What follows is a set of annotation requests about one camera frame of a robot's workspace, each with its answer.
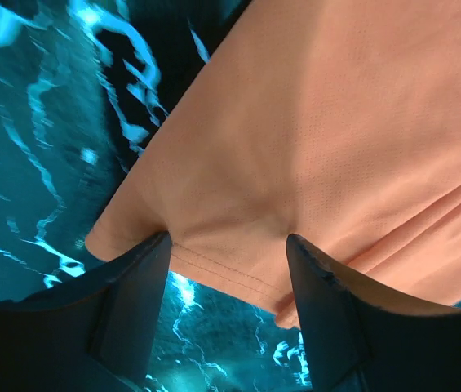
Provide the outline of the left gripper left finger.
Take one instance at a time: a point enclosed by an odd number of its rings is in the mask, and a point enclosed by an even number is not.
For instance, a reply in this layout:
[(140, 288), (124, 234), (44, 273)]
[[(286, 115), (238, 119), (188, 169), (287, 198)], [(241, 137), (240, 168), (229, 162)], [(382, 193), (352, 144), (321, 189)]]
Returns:
[(160, 233), (22, 301), (0, 302), (0, 391), (141, 391), (171, 258)]

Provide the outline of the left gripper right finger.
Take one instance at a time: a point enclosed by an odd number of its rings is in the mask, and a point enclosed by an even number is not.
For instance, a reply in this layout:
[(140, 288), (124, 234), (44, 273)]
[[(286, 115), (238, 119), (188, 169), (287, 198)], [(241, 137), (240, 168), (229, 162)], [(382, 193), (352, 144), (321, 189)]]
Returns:
[(461, 309), (421, 300), (291, 234), (286, 256), (315, 391), (461, 391)]

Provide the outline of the orange t shirt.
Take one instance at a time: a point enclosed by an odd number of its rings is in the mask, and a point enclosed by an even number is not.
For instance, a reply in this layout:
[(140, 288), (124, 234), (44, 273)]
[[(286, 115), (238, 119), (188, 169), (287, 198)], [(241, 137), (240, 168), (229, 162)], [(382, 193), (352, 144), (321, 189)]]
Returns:
[(461, 301), (461, 1), (253, 1), (86, 238), (298, 325), (286, 239)]

